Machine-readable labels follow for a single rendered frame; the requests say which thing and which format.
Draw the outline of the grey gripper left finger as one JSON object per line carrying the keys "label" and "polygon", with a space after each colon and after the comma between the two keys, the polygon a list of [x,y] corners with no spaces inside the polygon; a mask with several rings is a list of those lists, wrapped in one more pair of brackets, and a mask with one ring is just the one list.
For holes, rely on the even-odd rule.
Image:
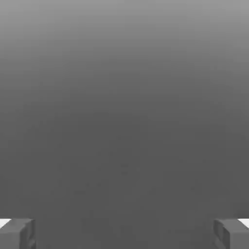
{"label": "grey gripper left finger", "polygon": [[0,218],[0,249],[36,249],[36,221]]}

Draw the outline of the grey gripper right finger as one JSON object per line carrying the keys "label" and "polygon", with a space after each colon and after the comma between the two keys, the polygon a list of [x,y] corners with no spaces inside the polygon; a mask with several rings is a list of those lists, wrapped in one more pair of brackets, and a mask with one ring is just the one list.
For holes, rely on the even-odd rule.
{"label": "grey gripper right finger", "polygon": [[249,249],[249,218],[215,219],[213,233],[216,249]]}

